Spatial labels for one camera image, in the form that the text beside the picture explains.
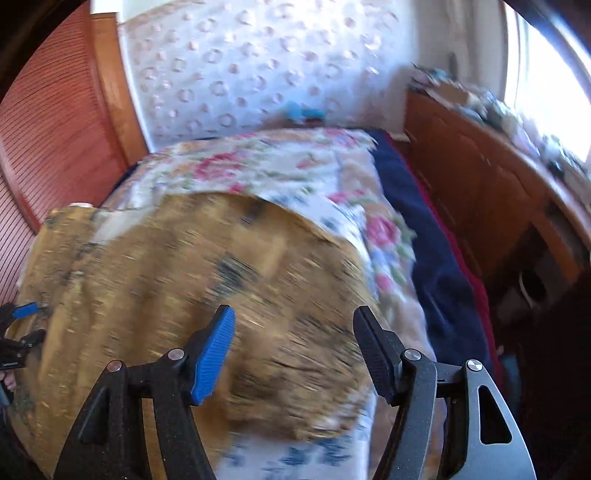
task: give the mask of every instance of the tan cloth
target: tan cloth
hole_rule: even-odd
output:
[[[19,374],[11,411],[47,475],[110,360],[157,359],[221,303],[236,310],[236,337],[214,395],[193,410],[213,462],[231,421],[259,420],[297,439],[353,424],[369,376],[351,318],[359,305],[377,308],[351,244],[253,197],[168,197],[106,245],[89,243],[96,212],[69,207],[50,216],[18,299],[47,303],[51,314],[12,332],[49,323],[43,354]],[[145,422],[154,478],[163,478],[151,411]]]

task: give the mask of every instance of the wooden cabinet door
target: wooden cabinet door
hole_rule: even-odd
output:
[[[474,140],[438,115],[431,117],[416,150],[417,168],[429,182],[437,210],[453,230],[461,231],[480,202],[488,161]]]
[[[404,121],[404,131],[410,140],[408,147],[408,161],[413,173],[423,182],[423,185],[431,192],[429,179],[421,170],[424,163],[423,157],[428,158],[428,126],[433,116],[429,101],[425,102],[422,95],[409,93],[407,96],[407,111]]]
[[[492,169],[482,206],[464,231],[485,279],[509,255],[534,211],[534,201],[517,175],[499,165]]]

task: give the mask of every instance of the wooden dresser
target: wooden dresser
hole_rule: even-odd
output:
[[[492,300],[549,251],[569,283],[589,266],[591,216],[507,138],[409,91],[408,156]]]

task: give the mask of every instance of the wall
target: wall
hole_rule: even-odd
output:
[[[144,10],[120,40],[151,151],[281,126],[290,100],[331,125],[402,131],[411,63],[447,67],[438,0],[177,0],[145,12],[155,3],[124,0],[120,13]]]
[[[507,75],[506,23],[500,0],[472,0],[476,83],[503,99]]]
[[[91,0],[90,13],[104,14],[111,12],[121,12],[123,9],[123,1],[124,0]]]

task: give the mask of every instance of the bed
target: bed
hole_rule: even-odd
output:
[[[412,278],[437,359],[456,365],[469,358],[480,359],[500,383],[484,285],[466,266],[453,233],[439,218],[391,136],[381,129],[365,131],[376,142],[371,153],[385,198],[417,234]],[[117,182],[105,206],[120,203],[113,200],[113,194],[138,166],[132,166]]]

